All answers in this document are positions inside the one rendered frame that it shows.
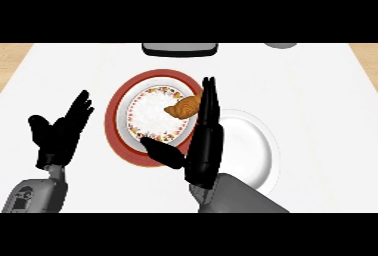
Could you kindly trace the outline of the red round placemat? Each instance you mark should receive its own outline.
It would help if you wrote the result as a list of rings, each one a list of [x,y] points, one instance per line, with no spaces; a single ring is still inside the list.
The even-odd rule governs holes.
[[[179,80],[186,85],[191,94],[197,94],[201,92],[201,86],[198,82],[185,73],[172,69],[150,70],[138,74],[135,77],[132,77],[130,80],[119,88],[108,104],[105,121],[104,121],[108,144],[114,152],[129,163],[132,163],[136,166],[148,167],[148,168],[160,167],[161,164],[150,158],[147,153],[144,153],[139,150],[135,150],[129,146],[129,144],[123,141],[120,132],[117,129],[116,117],[117,117],[117,110],[119,110],[124,95],[130,92],[132,88],[138,85],[139,82],[155,77],[170,77]]]

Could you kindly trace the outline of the grey round object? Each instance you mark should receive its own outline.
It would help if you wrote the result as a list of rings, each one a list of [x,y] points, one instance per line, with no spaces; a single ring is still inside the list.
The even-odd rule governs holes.
[[[265,44],[275,49],[290,49],[297,45],[297,43],[265,43]]]

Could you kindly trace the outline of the plain white plate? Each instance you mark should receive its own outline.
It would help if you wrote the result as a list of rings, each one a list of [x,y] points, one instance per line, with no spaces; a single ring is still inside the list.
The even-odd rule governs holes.
[[[225,146],[220,172],[235,176],[263,195],[279,179],[279,147],[262,120],[248,112],[223,109]]]

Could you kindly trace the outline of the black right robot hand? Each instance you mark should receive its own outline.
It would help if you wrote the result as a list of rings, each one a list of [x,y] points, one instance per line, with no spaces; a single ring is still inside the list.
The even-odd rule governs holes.
[[[203,87],[198,121],[188,154],[152,138],[144,137],[141,143],[148,156],[157,162],[173,169],[185,168],[185,180],[192,185],[212,189],[222,163],[225,131],[220,125],[216,79],[206,77]]]

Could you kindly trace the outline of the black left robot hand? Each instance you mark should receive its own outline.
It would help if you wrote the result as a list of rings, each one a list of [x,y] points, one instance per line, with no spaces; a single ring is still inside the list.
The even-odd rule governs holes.
[[[51,165],[65,167],[73,159],[80,134],[85,130],[95,108],[89,99],[89,92],[82,91],[70,110],[54,124],[40,115],[28,118],[33,142],[39,146],[36,167],[45,169]]]

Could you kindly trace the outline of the dark grey appliance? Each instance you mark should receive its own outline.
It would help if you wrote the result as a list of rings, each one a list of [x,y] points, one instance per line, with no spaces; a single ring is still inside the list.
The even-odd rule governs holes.
[[[217,53],[217,43],[144,43],[147,55],[158,57],[207,57]]]

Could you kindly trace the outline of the brown croissant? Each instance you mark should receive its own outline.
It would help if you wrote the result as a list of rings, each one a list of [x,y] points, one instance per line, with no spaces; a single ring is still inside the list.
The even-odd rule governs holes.
[[[192,117],[200,110],[201,97],[189,96],[182,99],[175,106],[169,106],[164,108],[164,111],[179,119],[188,119]]]

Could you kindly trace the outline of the floral rimmed white plate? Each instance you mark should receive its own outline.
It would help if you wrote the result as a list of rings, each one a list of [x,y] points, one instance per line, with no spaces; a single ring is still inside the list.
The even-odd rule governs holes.
[[[152,77],[138,82],[126,92],[117,107],[116,124],[121,141],[139,152],[147,152],[142,137],[178,146],[194,129],[197,116],[175,118],[164,108],[194,96],[189,85],[172,77]]]

